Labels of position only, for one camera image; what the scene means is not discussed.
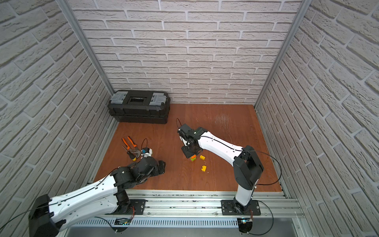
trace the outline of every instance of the gray latch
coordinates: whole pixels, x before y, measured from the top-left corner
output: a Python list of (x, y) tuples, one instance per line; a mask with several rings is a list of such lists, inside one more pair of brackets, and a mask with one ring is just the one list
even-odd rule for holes
[(153, 93), (149, 105), (161, 105), (161, 103), (166, 103), (167, 97), (163, 93)]
[(115, 94), (113, 94), (111, 98), (111, 104), (122, 104), (127, 93), (127, 91), (118, 91)]

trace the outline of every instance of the black cable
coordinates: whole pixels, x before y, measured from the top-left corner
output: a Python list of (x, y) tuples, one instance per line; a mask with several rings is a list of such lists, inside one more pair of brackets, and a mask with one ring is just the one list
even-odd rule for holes
[(147, 147), (147, 138), (145, 138), (143, 141), (142, 141), (142, 144), (141, 144), (141, 150), (143, 149), (143, 142), (146, 140), (146, 147)]
[(53, 204), (50, 204), (50, 205), (46, 205), (46, 206), (42, 206), (42, 207), (37, 207), (37, 208), (34, 208), (34, 209), (30, 209), (30, 210), (27, 210), (27, 211), (24, 211), (20, 214), (18, 214), (17, 216), (13, 217), (12, 219), (10, 219), (7, 223), (5, 223), (2, 227), (0, 227), (0, 230), (4, 228), (4, 226), (6, 226), (9, 222), (13, 221), (14, 219), (16, 219), (17, 217), (21, 216), (22, 214), (25, 214), (27, 212), (30, 212), (30, 211), (33, 211), (33, 210), (37, 210), (39, 208), (43, 208), (43, 207), (48, 207), (48, 206), (51, 206), (51, 205), (54, 205), (54, 204), (58, 204), (57, 202), (56, 203), (53, 203)]
[[(212, 137), (208, 137), (208, 136), (200, 136), (200, 138), (202, 138), (202, 137), (210, 138), (210, 139), (212, 139), (213, 141), (218, 141), (218, 140), (216, 140), (216, 139), (214, 139), (214, 138), (212, 138)], [(223, 143), (223, 142), (221, 142), (221, 141), (218, 141), (218, 142), (221, 143), (221, 144), (223, 144), (223, 145), (226, 146), (226, 147), (229, 147), (230, 149), (232, 149), (232, 150), (234, 150), (234, 151), (244, 151), (244, 150), (236, 150), (236, 149), (234, 149), (234, 148), (231, 148), (230, 146), (226, 145), (225, 143)], [(254, 152), (260, 152), (260, 153), (263, 153), (263, 154), (265, 154), (265, 155), (270, 156), (271, 158), (273, 158), (273, 159), (279, 164), (279, 169), (280, 169), (280, 175), (279, 175), (278, 180), (276, 180), (275, 182), (273, 182), (273, 183), (271, 183), (271, 184), (257, 184), (257, 185), (273, 185), (273, 184), (279, 182), (279, 180), (280, 180), (281, 177), (282, 177), (282, 166), (280, 165), (279, 161), (278, 161), (275, 157), (273, 157), (272, 155), (269, 155), (269, 154), (267, 154), (267, 153), (265, 153), (265, 152), (263, 152), (263, 151), (252, 150), (251, 152), (253, 152), (253, 151), (254, 151)]]
[(106, 219), (101, 218), (101, 217), (94, 217), (94, 218), (99, 218), (99, 219), (105, 220), (108, 223), (108, 225), (112, 228), (112, 230), (114, 230), (114, 228), (112, 227), (111, 223), (109, 223), (109, 221), (107, 221)]
[(178, 121), (179, 121), (180, 126), (182, 126), (182, 123), (180, 122), (180, 120), (179, 120), (178, 118), (176, 118), (176, 126), (177, 126), (178, 128), (180, 128), (180, 127), (178, 126)]
[(264, 235), (264, 234), (267, 234), (273, 228), (273, 225), (274, 225), (274, 215), (273, 215), (273, 212), (271, 211), (271, 209), (264, 202), (259, 201), (259, 200), (253, 200), (253, 201), (261, 202), (261, 203), (263, 203), (268, 208), (268, 210), (271, 212), (271, 216), (272, 216), (273, 222), (271, 223), (270, 229), (268, 229), (268, 231), (264, 232), (263, 234), (252, 234), (252, 233), (249, 233), (249, 234), (252, 234), (252, 235)]
[[(106, 177), (108, 177), (108, 175), (105, 176), (105, 177), (103, 178), (103, 180), (101, 180), (101, 182), (100, 182), (99, 184), (97, 184), (95, 187), (99, 186), (99, 185), (104, 181), (104, 179), (105, 179)], [(25, 213), (27, 213), (27, 212), (30, 212), (30, 211), (33, 211), (33, 210), (37, 210), (37, 209), (40, 209), (40, 208), (43, 208), (43, 207), (48, 207), (48, 206), (51, 206), (51, 205), (56, 205), (56, 204), (59, 204), (59, 203), (65, 202), (65, 201), (67, 201), (67, 200), (69, 200), (69, 199), (71, 199), (71, 198), (74, 198), (74, 197), (76, 197), (76, 196), (82, 195), (83, 193), (86, 193), (86, 192), (88, 192), (88, 191), (94, 189), (95, 187), (92, 187), (92, 188), (90, 188), (90, 189), (88, 189), (88, 190), (86, 190), (86, 191), (84, 191), (84, 192), (82, 192), (82, 193), (79, 193), (79, 194), (75, 195), (75, 196), (72, 196), (72, 197), (66, 198), (65, 200), (62, 200), (62, 201), (60, 201), (60, 202), (56, 202), (56, 203), (52, 203), (52, 204), (45, 205), (45, 206), (42, 206), (42, 207), (37, 207), (37, 208), (34, 208), (34, 209), (30, 209), (30, 210), (24, 211), (24, 212), (18, 214), (17, 216), (13, 217), (13, 218), (10, 219), (9, 221), (7, 221), (2, 227), (0, 227), (0, 230), (3, 229), (4, 226), (6, 226), (9, 222), (13, 221), (14, 219), (16, 219), (17, 217), (21, 216), (22, 214), (25, 214)]]

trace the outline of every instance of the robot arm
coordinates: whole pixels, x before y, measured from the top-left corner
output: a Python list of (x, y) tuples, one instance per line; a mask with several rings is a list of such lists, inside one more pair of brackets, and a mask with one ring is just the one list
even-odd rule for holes
[(251, 146), (236, 146), (230, 144), (199, 127), (191, 129), (187, 124), (178, 130), (184, 146), (182, 151), (189, 158), (206, 149), (220, 156), (233, 166), (234, 177), (238, 183), (237, 194), (234, 197), (234, 209), (242, 214), (249, 206), (252, 193), (264, 168)]
[(166, 163), (148, 156), (113, 170), (105, 178), (61, 196), (42, 195), (29, 214), (29, 236), (56, 236), (58, 232), (96, 215), (126, 214), (130, 200), (125, 189), (163, 174)]

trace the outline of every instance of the metal profile rail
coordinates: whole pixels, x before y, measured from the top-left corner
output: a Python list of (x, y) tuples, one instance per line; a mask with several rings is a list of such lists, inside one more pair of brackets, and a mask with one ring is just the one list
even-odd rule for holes
[[(176, 217), (176, 218), (241, 218), (249, 216), (223, 216), (221, 200), (232, 200), (236, 192), (232, 191), (178, 191), (178, 190), (127, 190), (130, 199), (146, 199), (143, 215), (140, 217)], [(274, 217), (303, 218), (303, 212), (297, 199), (286, 198), (283, 192), (255, 192), (253, 199), (264, 202)], [(271, 218), (264, 205), (259, 206), (260, 216)]]

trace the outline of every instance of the screwdriver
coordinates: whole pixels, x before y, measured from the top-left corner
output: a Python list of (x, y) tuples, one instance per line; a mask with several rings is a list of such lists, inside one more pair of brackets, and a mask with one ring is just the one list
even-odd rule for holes
[(137, 158), (130, 152), (128, 151), (124, 146), (122, 146), (122, 148), (125, 149), (126, 153), (129, 155), (129, 158), (132, 160), (132, 161), (136, 161)]

